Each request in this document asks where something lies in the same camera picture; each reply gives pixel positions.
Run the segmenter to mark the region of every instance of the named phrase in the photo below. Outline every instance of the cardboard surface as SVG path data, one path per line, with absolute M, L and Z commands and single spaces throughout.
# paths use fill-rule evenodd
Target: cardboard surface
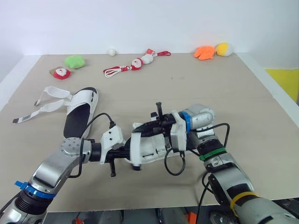
M 139 56 L 84 55 L 86 66 L 72 70 L 65 80 L 55 79 L 48 71 L 63 66 L 66 55 L 41 57 L 0 112 L 0 204 L 18 191 L 14 182 L 28 181 L 64 139 L 65 108 L 12 124 L 14 118 L 36 110 L 34 102 L 50 85 L 71 93 L 97 88 L 100 98 L 95 114 L 109 113 L 126 139 L 133 122 L 150 120 L 157 101 L 162 102 L 164 113 L 195 103 L 206 105 L 216 113 L 215 124 L 231 125 L 227 149 L 258 195 L 270 199 L 299 195 L 299 129 L 236 55 L 199 61 L 192 54 L 173 54 L 155 58 L 138 71 L 104 77 L 103 69 L 130 64 Z M 95 121 L 89 138 L 99 141 L 108 125 L 106 118 Z M 224 141 L 225 128 L 216 133 Z M 168 163 L 174 171 L 181 167 L 179 157 L 169 158 Z M 203 190 L 205 168 L 193 154 L 186 156 L 186 169 L 180 176 L 168 174 L 163 161 L 143 165 L 142 171 L 133 171 L 121 159 L 115 166 L 117 176 L 111 178 L 109 164 L 83 165 L 82 175 L 66 182 L 48 211 L 193 206 Z M 215 202 L 207 192 L 204 204 Z

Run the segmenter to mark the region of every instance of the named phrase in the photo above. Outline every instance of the white wall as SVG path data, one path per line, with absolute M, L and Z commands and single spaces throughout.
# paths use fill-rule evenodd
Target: white wall
M 0 82 L 22 58 L 22 54 L 0 38 Z
M 192 52 L 227 41 L 265 68 L 299 67 L 298 0 L 1 0 L 25 55 Z

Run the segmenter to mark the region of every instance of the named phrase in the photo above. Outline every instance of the white rope toy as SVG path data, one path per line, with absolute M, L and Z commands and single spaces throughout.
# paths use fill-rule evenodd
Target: white rope toy
M 113 68 L 103 70 L 106 78 L 111 78 L 121 71 L 128 70 L 139 70 L 143 64 L 149 64 L 154 60 L 154 57 L 157 56 L 170 56 L 171 53 L 169 51 L 163 51 L 160 53 L 155 53 L 153 50 L 148 49 L 145 54 L 140 58 L 135 58 L 131 66 L 115 66 Z

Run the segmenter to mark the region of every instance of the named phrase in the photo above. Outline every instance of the yellow plush toy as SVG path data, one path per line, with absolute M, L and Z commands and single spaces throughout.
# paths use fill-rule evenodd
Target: yellow plush toy
M 233 46 L 229 43 L 220 43 L 216 47 L 216 54 L 219 56 L 230 56 L 233 53 Z

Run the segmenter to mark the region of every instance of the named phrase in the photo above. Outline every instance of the white sandal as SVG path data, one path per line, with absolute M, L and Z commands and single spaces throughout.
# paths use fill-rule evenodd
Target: white sandal
M 58 110 L 62 106 L 67 106 L 64 137 L 81 137 L 86 125 L 93 118 L 93 113 L 98 104 L 99 95 L 97 90 L 93 87 L 87 87 L 79 90 L 74 95 L 71 95 L 69 91 L 62 90 L 54 86 L 48 86 L 42 92 L 40 98 L 35 102 L 34 106 L 38 106 L 40 104 L 44 92 L 49 96 L 61 98 L 61 100 L 46 104 L 28 116 L 16 118 L 13 120 L 13 123 L 19 124 L 31 119 L 32 117 L 35 117 L 40 112 L 52 112 Z M 88 136 L 89 130 L 90 126 L 83 133 L 83 138 Z

